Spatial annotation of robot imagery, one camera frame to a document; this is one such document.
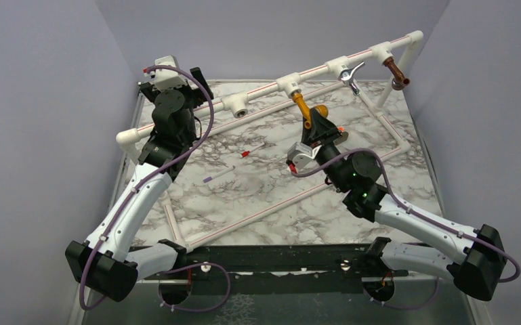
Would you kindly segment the white PVC pipe frame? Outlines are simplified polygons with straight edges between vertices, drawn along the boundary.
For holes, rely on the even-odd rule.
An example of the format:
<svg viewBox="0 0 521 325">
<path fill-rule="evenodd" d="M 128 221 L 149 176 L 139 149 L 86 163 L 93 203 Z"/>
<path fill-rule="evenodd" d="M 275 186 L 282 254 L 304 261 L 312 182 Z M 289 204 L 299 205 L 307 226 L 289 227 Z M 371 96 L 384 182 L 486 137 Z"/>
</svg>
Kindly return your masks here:
<svg viewBox="0 0 521 325">
<path fill-rule="evenodd" d="M 349 56 L 341 56 L 324 64 L 311 68 L 309 70 L 305 70 L 303 72 L 293 72 L 286 76 L 280 77 L 267 85 L 263 85 L 257 89 L 245 92 L 240 91 L 235 94 L 224 96 L 219 99 L 218 102 L 213 102 L 210 107 L 206 104 L 203 108 L 198 108 L 195 111 L 195 114 L 200 117 L 206 117 L 207 112 L 200 112 L 201 110 L 205 110 L 208 108 L 212 108 L 214 113 L 222 112 L 222 111 L 231 111 L 234 115 L 235 120 L 227 122 L 223 125 L 213 127 L 210 131 L 209 136 L 221 134 L 223 132 L 228 132 L 236 129 L 237 127 L 242 127 L 249 125 L 250 123 L 259 120 L 260 118 L 264 118 L 266 116 L 270 116 L 275 112 L 284 110 L 285 108 L 290 108 L 295 105 L 291 99 L 291 94 L 294 91 L 300 91 L 300 85 L 302 83 L 308 82 L 310 79 L 319 77 L 324 74 L 331 74 L 333 77 L 338 77 L 340 72 L 347 68 L 353 68 L 360 62 L 365 62 L 366 60 L 374 59 L 377 60 L 381 65 L 383 65 L 383 61 L 386 58 L 393 57 L 392 50 L 397 49 L 399 47 L 404 47 L 405 50 L 400 61 L 397 63 L 398 67 L 401 71 L 407 69 L 411 66 L 411 60 L 414 55 L 419 53 L 419 46 L 423 40 L 423 32 L 420 30 L 416 30 L 406 34 L 405 36 L 393 40 L 386 41 L 380 44 L 376 44 L 364 51 L 354 53 Z M 342 87 L 346 87 L 341 81 L 335 81 L 331 85 L 327 85 L 321 88 L 318 88 L 314 91 L 303 94 L 304 100 L 312 100 L 317 98 L 318 96 L 322 96 L 326 93 L 331 93 L 336 91 Z M 249 104 L 250 101 L 258 100 L 264 96 L 270 95 L 271 93 L 283 92 L 289 99 L 270 106 L 268 108 L 263 108 L 262 110 L 258 110 L 257 112 L 248 113 L 246 109 L 246 105 Z M 396 156 L 400 156 L 404 153 L 407 153 L 411 149 L 411 144 L 397 131 L 395 126 L 391 124 L 388 120 L 384 112 L 381 112 L 385 101 L 387 100 L 389 94 L 392 92 L 392 73 L 386 86 L 384 87 L 383 93 L 378 99 L 377 103 L 373 103 L 368 97 L 367 93 L 364 90 L 360 90 L 359 96 L 355 96 L 356 98 L 360 98 L 361 102 L 366 106 L 365 111 L 372 116 L 374 119 L 378 120 L 381 123 L 382 127 L 386 129 L 386 131 L 393 137 L 394 141 L 397 143 L 397 146 L 385 153 L 380 155 L 380 158 L 383 162 L 394 158 Z M 117 134 L 116 141 L 119 147 L 124 151 L 124 153 L 129 155 L 130 160 L 136 165 L 138 163 L 137 158 L 133 158 L 133 154 L 139 154 L 140 151 L 136 150 L 136 143 L 141 142 L 144 138 L 147 138 L 150 135 L 151 131 L 154 131 L 154 123 L 149 124 L 139 128 L 132 128 L 125 131 L 122 131 Z M 271 216 L 283 209 L 288 208 L 292 204 L 301 202 L 307 198 L 310 198 L 314 195 L 325 190 L 327 185 L 320 184 L 309 190 L 306 190 L 300 194 L 295 194 L 294 196 L 287 198 L 286 200 L 274 204 L 263 211 L 259 211 L 250 216 L 242 217 L 236 220 L 233 223 L 230 223 L 227 226 L 221 227 L 218 231 L 213 231 L 210 235 L 206 235 L 203 240 L 196 240 L 194 244 L 191 242 L 187 242 L 187 244 L 193 245 L 193 248 L 197 246 L 202 246 L 204 244 L 208 244 L 213 242 L 214 240 L 220 239 L 224 236 L 228 236 L 232 232 L 235 232 L 249 224 L 258 222 L 268 216 Z"/>
</svg>

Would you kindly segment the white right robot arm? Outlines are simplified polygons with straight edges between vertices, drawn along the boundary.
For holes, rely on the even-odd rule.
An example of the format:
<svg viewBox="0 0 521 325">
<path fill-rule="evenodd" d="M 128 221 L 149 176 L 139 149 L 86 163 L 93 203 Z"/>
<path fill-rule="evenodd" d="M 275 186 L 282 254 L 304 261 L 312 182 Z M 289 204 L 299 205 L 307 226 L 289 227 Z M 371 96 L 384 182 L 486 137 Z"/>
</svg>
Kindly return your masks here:
<svg viewBox="0 0 521 325">
<path fill-rule="evenodd" d="M 364 256 L 372 275 L 409 270 L 450 279 L 461 292 L 490 301 L 507 264 L 500 233 L 483 224 L 461 225 L 428 213 L 377 182 L 385 167 L 370 149 L 341 153 L 335 141 L 341 133 L 320 109 L 310 109 L 303 121 L 301 148 L 327 176 L 327 183 L 344 193 L 343 204 L 353 216 L 400 230 L 422 242 L 420 246 L 376 240 Z"/>
</svg>

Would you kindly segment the yellow water faucet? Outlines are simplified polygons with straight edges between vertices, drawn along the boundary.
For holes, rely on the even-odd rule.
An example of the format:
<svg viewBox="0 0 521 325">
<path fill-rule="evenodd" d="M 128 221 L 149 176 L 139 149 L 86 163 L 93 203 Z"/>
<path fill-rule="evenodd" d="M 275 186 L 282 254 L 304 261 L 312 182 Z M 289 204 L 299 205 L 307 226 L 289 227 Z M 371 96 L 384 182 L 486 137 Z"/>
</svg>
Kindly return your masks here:
<svg viewBox="0 0 521 325">
<path fill-rule="evenodd" d="M 304 118 L 304 128 L 305 129 L 311 129 L 312 128 L 312 118 L 310 115 L 310 108 L 306 104 L 303 95 L 300 91 L 294 91 L 291 94 L 291 99 L 293 103 L 297 105 L 297 107 L 300 109 L 300 112 Z M 324 118 L 327 118 L 329 115 L 328 108 L 325 105 L 317 105 L 314 107 L 314 109 Z"/>
</svg>

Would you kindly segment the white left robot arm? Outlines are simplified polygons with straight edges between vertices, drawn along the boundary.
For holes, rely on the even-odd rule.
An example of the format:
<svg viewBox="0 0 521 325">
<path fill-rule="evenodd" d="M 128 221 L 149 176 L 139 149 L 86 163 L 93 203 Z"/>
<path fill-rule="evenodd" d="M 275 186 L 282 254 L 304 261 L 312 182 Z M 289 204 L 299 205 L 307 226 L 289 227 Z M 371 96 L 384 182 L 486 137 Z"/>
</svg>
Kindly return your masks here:
<svg viewBox="0 0 521 325">
<path fill-rule="evenodd" d="M 176 73 L 180 84 L 166 86 L 155 99 L 154 129 L 139 156 L 133 177 L 101 224 L 83 242 L 72 241 L 65 250 L 71 272 L 79 283 L 79 304 L 88 305 L 85 290 L 122 301 L 138 280 L 164 272 L 170 278 L 186 269 L 184 247 L 164 240 L 131 252 L 133 238 L 161 194 L 174 182 L 190 155 L 208 138 L 212 127 L 197 131 L 194 109 L 204 102 L 214 115 L 213 93 L 199 67 L 183 71 L 170 65 L 153 65 L 146 74 Z"/>
</svg>

